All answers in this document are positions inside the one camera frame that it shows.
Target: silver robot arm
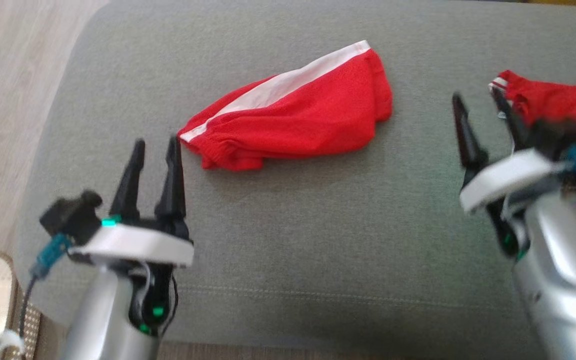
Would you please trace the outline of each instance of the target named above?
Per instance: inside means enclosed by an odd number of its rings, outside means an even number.
[[[525,211],[530,248],[512,276],[548,358],[576,360],[576,212],[560,193]]]
[[[137,210],[144,153],[144,141],[138,139],[109,218],[96,215],[101,197],[84,191],[79,198],[58,199],[39,219],[53,240],[30,271],[30,284],[45,278],[66,251],[70,260],[98,270],[60,360],[155,360],[175,316],[179,294],[172,272],[191,266],[195,252],[185,223],[180,144],[175,136],[170,139],[166,182],[154,218],[142,218]]]
[[[461,205],[467,213],[487,210],[503,253],[514,260],[516,289],[548,358],[576,360],[576,210],[566,199],[576,185],[576,123],[542,121],[527,129],[496,89],[493,98],[514,153],[489,164],[461,96],[453,96],[466,169]]]

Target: gray couch cushion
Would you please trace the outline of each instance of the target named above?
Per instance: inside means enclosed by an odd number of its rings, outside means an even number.
[[[118,2],[77,41],[43,133],[15,246],[22,283],[59,196],[112,200],[146,140],[142,214],[165,174],[167,139],[222,95],[368,39],[394,115],[364,149],[261,171],[201,169],[183,152],[195,264],[178,271],[169,338],[372,349],[436,358],[542,356],[489,221],[458,192],[451,95],[460,90],[492,154],[508,153],[487,84],[512,69],[576,83],[576,8],[425,0]],[[60,262],[32,301],[73,319],[93,269]]]

